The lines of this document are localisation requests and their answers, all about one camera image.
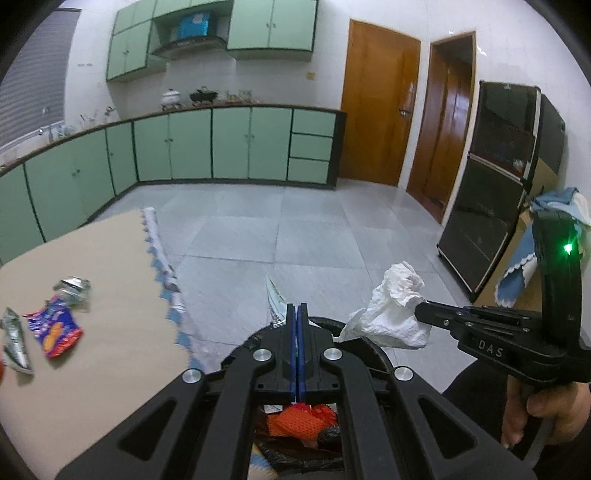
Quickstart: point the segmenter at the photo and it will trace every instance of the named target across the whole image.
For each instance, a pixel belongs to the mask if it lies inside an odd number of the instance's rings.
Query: white tissue
[[[423,279],[406,262],[392,265],[374,289],[367,307],[349,315],[335,342],[365,336],[382,347],[418,349],[426,346],[431,325],[420,323],[414,308],[423,301]]]

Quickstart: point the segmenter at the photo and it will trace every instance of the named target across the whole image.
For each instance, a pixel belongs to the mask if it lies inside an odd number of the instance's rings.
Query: hand
[[[546,442],[548,445],[570,442],[581,433],[591,408],[591,393],[587,384],[571,383],[542,390],[528,398],[527,409],[521,399],[521,388],[519,380],[508,377],[501,436],[505,448],[514,447],[521,441],[530,415],[556,418],[552,435]]]

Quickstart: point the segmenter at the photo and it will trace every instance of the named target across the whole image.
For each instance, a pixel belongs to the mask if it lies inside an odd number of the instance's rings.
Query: metal rivet
[[[197,383],[201,380],[203,374],[196,368],[190,368],[183,372],[183,382],[185,383]]]
[[[324,356],[328,360],[338,360],[343,356],[343,352],[341,352],[338,348],[327,348],[324,351]]]
[[[258,349],[256,352],[254,352],[252,354],[252,357],[257,361],[257,362],[266,362],[267,360],[269,360],[271,357],[273,356],[273,354],[271,353],[270,350],[267,350],[266,348],[261,348]]]
[[[413,378],[414,373],[409,367],[398,367],[394,370],[394,376],[401,382],[408,382]]]

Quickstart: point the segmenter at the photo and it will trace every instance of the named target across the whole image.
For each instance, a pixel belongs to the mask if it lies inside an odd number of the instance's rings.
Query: black pot
[[[189,96],[192,102],[213,102],[217,98],[217,92],[196,90],[195,93],[192,93]]]

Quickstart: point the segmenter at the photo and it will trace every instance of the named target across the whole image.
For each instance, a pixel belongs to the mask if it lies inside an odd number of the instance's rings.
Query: window
[[[0,83],[0,146],[64,119],[68,58],[79,15],[72,10],[49,15],[8,69]]]

